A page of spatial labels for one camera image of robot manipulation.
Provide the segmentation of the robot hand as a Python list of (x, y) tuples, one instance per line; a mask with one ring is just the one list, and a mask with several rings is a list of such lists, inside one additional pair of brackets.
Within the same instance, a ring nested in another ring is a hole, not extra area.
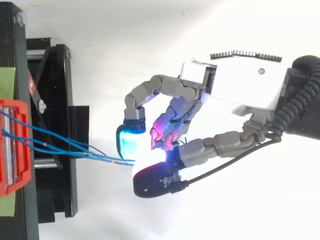
[[(184, 190), (192, 181), (180, 172), (213, 158), (231, 163), (265, 145), (285, 85), (282, 58), (249, 51), (213, 54), (182, 64), (178, 76), (155, 74), (124, 99), (123, 123), (116, 130), (122, 159), (135, 160), (133, 192), (149, 199)], [(218, 100), (249, 115), (241, 130), (181, 143), (204, 104)]]

